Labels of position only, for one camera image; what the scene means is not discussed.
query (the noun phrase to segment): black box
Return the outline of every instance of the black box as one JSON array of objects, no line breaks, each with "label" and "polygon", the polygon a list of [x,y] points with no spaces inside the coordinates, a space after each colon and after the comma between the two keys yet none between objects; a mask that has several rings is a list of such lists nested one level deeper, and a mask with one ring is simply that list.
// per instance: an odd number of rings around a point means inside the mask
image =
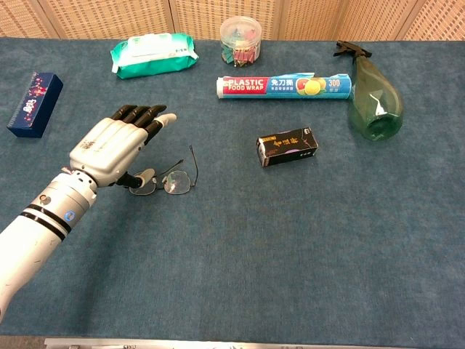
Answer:
[{"label": "black box", "polygon": [[17,137],[42,137],[63,83],[53,73],[34,73],[7,128]]},{"label": "black box", "polygon": [[313,156],[318,144],[309,127],[259,137],[256,151],[263,167]]}]

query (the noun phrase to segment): clear plastic jar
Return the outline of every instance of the clear plastic jar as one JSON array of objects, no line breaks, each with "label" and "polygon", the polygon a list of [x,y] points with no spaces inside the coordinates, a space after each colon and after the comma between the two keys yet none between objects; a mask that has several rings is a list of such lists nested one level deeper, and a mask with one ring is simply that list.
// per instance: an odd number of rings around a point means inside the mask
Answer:
[{"label": "clear plastic jar", "polygon": [[245,16],[228,18],[219,29],[222,59],[235,67],[252,64],[260,56],[262,26]]}]

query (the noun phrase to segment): beige wall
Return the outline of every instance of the beige wall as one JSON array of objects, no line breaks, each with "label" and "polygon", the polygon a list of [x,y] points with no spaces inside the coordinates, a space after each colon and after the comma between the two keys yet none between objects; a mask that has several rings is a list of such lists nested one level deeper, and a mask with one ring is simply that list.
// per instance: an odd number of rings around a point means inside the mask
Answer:
[{"label": "beige wall", "polygon": [[257,19],[265,39],[465,40],[465,0],[0,0],[0,36],[218,39],[233,15]]}]

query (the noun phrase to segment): robotic arm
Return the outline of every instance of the robotic arm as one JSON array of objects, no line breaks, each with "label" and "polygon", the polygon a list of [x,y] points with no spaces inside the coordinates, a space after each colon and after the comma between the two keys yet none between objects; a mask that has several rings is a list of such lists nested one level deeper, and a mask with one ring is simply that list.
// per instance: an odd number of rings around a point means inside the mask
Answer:
[{"label": "robotic arm", "polygon": [[139,188],[155,174],[127,169],[176,115],[165,105],[125,105],[99,122],[70,153],[70,171],[53,181],[0,233],[0,323],[12,297],[45,263],[97,197],[97,188]]}]

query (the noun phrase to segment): table surface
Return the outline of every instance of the table surface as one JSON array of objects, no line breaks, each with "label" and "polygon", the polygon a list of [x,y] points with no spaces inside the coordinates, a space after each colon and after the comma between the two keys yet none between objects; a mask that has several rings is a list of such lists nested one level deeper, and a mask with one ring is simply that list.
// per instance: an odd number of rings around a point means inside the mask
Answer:
[{"label": "table surface", "polygon": [[[367,42],[399,89],[404,125],[374,143],[347,100],[218,100],[218,76],[351,71],[334,42],[265,41],[251,67],[197,41],[178,73],[120,80],[117,41],[0,39],[4,125],[33,71],[64,87],[41,139],[0,128],[0,229],[123,104],[179,121],[132,166],[181,158],[197,187],[97,203],[12,301],[1,334],[423,348],[465,347],[465,43]],[[310,126],[311,159],[263,169],[258,136]]]}]

